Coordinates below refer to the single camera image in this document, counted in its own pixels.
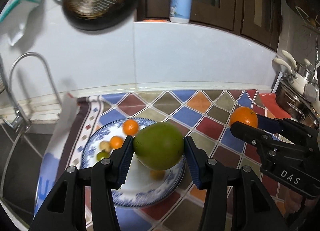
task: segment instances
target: stainless steel pot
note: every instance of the stainless steel pot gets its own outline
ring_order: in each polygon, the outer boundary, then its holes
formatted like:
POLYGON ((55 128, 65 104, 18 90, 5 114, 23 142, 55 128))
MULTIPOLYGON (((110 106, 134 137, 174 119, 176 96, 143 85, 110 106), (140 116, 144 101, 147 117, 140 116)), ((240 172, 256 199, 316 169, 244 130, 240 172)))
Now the stainless steel pot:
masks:
POLYGON ((301 111, 305 108, 305 105, 297 95, 281 83, 279 83, 276 91, 276 102, 292 118, 302 117, 301 111))

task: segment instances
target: blue and white plate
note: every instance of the blue and white plate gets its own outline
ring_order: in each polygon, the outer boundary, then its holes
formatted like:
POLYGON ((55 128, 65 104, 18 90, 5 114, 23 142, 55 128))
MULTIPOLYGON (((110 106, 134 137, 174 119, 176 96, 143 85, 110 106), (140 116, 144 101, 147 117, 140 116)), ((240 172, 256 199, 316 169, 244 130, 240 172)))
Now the blue and white plate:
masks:
MULTIPOLYGON (((133 118, 139 124, 139 130, 156 123, 146 118, 133 118)), ((95 132, 84 147, 81 168, 92 167, 97 163, 97 153, 100 152, 99 143, 110 141, 117 135, 124 139, 122 125, 127 119, 111 122, 95 132)), ((185 170, 185 157, 174 167, 165 171, 162 180, 150 177, 150 169, 145 167, 133 154, 125 183, 119 190, 112 190, 115 205, 124 207, 143 207, 156 203, 169 196, 180 183, 185 170)))

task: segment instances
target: orange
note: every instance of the orange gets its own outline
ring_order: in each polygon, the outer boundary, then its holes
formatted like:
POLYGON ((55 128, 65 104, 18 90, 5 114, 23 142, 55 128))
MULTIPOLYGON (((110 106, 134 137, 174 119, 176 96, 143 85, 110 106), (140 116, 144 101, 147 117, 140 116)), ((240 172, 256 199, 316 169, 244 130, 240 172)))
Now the orange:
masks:
POLYGON ((231 126, 236 121, 258 128, 258 117, 256 112, 247 107, 239 107, 233 111, 229 125, 231 126))
POLYGON ((109 144, 110 146, 113 148, 113 149, 118 149, 118 148, 121 148, 122 145, 123 145, 123 139, 122 137, 119 137, 119 136, 113 136, 110 141, 109 141, 109 144))
POLYGON ((123 132, 126 135, 135 135, 139 130, 139 125, 137 121, 134 121, 133 119, 128 119, 124 122, 122 128, 123 132))

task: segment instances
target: white wall tile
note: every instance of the white wall tile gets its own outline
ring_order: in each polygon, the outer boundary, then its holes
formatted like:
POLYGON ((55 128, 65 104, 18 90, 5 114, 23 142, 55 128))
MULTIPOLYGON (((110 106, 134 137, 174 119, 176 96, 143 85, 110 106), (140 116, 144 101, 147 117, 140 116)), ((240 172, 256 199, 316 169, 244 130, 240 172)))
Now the white wall tile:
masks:
POLYGON ((233 82, 261 84, 271 68, 270 50, 204 26, 134 24, 137 83, 233 82))
MULTIPOLYGON (((13 61, 33 51, 48 61, 59 92, 135 83, 133 59, 133 15, 125 22, 96 32, 73 28, 53 0, 33 10, 22 39, 10 47, 0 36, 0 53, 7 76, 13 61)), ((11 21, 0 26, 6 32, 11 21)), ((13 77, 18 100, 51 94, 44 68, 36 58, 20 62, 13 77)))

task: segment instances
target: pan handle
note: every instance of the pan handle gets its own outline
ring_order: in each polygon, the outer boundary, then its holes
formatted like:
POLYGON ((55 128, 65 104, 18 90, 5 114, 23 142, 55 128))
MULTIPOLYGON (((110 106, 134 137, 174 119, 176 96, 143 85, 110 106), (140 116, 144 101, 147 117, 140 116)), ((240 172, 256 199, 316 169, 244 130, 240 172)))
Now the pan handle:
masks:
POLYGON ((287 104, 302 116, 302 121, 305 119, 306 116, 302 113, 302 111, 300 109, 298 109, 295 105, 293 105, 289 102, 287 102, 287 104))

